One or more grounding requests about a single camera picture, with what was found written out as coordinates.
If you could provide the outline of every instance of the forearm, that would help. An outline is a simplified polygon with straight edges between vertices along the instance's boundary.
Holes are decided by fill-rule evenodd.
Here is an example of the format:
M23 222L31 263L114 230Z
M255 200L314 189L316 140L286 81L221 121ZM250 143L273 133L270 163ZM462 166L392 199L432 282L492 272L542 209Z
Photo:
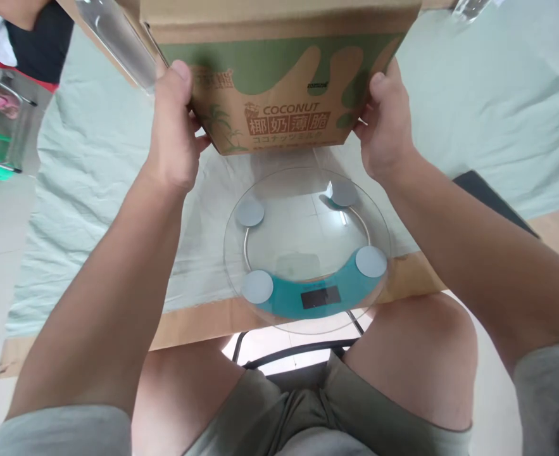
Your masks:
M417 158L383 182L429 262L491 335L508 370L559 342L559 256Z
M167 192L145 172L136 178L35 341L10 417L70 403L132 412L180 236L185 192Z

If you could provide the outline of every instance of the tiled floor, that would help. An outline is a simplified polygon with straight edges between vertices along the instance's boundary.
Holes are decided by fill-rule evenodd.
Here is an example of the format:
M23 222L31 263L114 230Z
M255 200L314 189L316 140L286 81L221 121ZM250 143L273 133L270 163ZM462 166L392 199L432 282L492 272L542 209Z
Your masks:
M13 285L19 272L20 260L25 242L25 233L30 212L35 198L35 180L28 174L35 174L38 159L35 153L36 131L31 132L25 147L25 173L16 175L8 182L0 182L0 352L4 338L4 320L13 299ZM266 328L251 331L245 338L241 348L239 363L260 358L269 353L290 346L311 343L320 340L348 339L357 337L355 327L348 322L346 315L344 326L338 331L326 332L337 326L318 326L316 329L324 334L318 336L295 334L277 328ZM479 339L479 368L475 384L475 432L472 438L470 454L520 454L521 430L518 421L515 391L498 354L488 335L474 319ZM360 319L364 329L370 319ZM236 335L225 349L231 357ZM315 364L326 360L328 350L316 351L284 358L262 368L266 374L282 372L297 367ZM13 388L14 379L0 380L0 423L7 411Z

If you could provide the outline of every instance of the black chair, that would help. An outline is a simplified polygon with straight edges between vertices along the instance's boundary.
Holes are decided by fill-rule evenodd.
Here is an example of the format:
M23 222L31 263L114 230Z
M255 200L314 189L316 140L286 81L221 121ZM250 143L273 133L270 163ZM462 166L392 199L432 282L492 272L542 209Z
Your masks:
M346 313L349 315L349 318L351 319L353 325L357 329L357 332L360 333L361 336L363 334L361 325L350 310L348 310ZM237 361L239 360L241 343L243 342L243 338L248 332L249 331L240 333L239 337L237 338L237 344L235 345L235 350L233 352L232 358L234 363L237 363ZM264 356L257 360L246 362L243 367L245 369L258 369L265 364L269 364L273 361L277 361L289 356L299 355L300 353L315 352L317 350L326 350L328 348L332 350L336 356L342 358L342 356L344 355L344 349L351 347L358 340L359 338L342 339L335 341L313 342L310 344L290 347L286 348L285 350L271 353L270 355ZM271 382L275 383L282 392L303 389L314 390L319 384L319 380L322 378L322 374L325 370L325 365L325 362L321 362L318 364L301 367L299 369L273 374L267 376L267 378L271 380Z

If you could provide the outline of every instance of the sleeve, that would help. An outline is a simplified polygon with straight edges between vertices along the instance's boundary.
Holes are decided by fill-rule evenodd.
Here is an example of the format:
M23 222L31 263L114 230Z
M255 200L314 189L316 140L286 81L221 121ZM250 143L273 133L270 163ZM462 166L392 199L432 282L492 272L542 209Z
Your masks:
M559 456L559 345L529 353L516 365L525 456Z
M131 421L109 405L45 408L0 426L0 456L131 456Z

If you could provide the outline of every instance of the glass bathroom scale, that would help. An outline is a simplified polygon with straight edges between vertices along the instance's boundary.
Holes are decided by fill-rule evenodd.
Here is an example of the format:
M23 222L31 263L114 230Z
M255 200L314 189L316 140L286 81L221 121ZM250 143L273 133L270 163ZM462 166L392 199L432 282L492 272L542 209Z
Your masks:
M389 258L391 235L376 204L347 177L321 168L258 181L225 231L235 294L292 333L335 331L361 317L387 281Z

